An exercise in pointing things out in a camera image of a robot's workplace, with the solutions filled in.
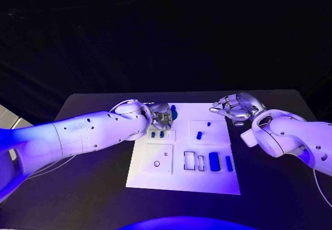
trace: black curtain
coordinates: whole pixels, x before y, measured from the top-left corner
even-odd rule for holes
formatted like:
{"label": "black curtain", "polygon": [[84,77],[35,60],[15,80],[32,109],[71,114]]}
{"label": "black curtain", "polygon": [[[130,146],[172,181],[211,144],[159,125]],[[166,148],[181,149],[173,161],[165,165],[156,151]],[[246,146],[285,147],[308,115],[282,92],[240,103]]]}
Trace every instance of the black curtain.
{"label": "black curtain", "polygon": [[305,1],[12,2],[0,104],[38,124],[72,93],[296,89],[332,120],[331,12]]}

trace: table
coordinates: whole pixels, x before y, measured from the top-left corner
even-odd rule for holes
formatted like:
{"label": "table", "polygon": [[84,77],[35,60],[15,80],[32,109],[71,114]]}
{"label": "table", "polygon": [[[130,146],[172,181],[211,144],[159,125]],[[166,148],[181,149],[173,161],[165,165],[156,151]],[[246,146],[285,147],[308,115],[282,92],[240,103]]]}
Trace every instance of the table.
{"label": "table", "polygon": [[[295,90],[246,91],[269,108],[315,121]],[[155,92],[74,94],[56,120],[111,107],[126,99],[142,102],[207,103],[235,92]],[[250,128],[228,121],[233,156],[241,195],[126,188],[131,141],[78,155],[58,170],[28,180],[9,197],[0,227],[32,230],[110,230],[147,219],[196,216],[221,219],[259,229],[332,229],[332,209],[312,169],[292,155],[269,156],[248,148],[240,134]],[[318,172],[332,200],[332,177]]]}

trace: white board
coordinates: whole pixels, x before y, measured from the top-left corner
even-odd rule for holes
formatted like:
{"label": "white board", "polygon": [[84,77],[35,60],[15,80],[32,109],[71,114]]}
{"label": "white board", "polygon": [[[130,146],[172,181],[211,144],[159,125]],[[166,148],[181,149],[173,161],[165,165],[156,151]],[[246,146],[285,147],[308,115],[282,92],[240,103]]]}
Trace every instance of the white board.
{"label": "white board", "polygon": [[[172,105],[178,118],[165,137],[160,138],[160,130],[150,126],[147,135],[134,142],[126,186],[240,195],[225,117],[209,112],[209,103],[169,103]],[[198,132],[202,132],[201,139],[196,139]],[[185,152],[195,153],[195,170],[185,170]],[[211,171],[211,152],[218,153],[218,172]],[[227,167],[227,156],[233,171]],[[192,168],[189,157],[188,168]]]}

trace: screw hole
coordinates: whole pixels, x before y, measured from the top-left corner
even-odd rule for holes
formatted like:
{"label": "screw hole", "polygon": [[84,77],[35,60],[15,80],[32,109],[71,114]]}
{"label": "screw hole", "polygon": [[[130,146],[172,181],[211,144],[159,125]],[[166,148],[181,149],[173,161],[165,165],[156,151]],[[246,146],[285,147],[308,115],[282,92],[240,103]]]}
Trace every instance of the screw hole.
{"label": "screw hole", "polygon": [[325,161],[328,159],[328,154],[323,154],[321,159],[322,159],[322,161]]}

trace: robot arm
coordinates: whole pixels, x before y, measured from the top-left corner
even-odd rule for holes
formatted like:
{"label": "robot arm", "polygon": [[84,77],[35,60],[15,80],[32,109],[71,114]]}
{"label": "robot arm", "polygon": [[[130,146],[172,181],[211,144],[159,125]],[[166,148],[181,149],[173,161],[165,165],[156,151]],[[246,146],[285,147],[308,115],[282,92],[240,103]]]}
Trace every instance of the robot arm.
{"label": "robot arm", "polygon": [[241,134],[248,147],[261,146],[273,157],[286,153],[296,155],[308,166],[332,176],[332,124],[306,122],[296,114],[282,110],[267,110],[259,100],[247,93],[220,99],[224,109],[209,111],[227,116],[235,126],[251,120],[251,129]]}
{"label": "robot arm", "polygon": [[[124,140],[139,139],[150,124],[157,129],[169,129],[169,114],[168,103],[146,105],[127,100],[110,112],[95,112],[22,129],[0,129],[0,202],[36,170],[52,162]],[[10,149],[16,151],[16,166]]]}

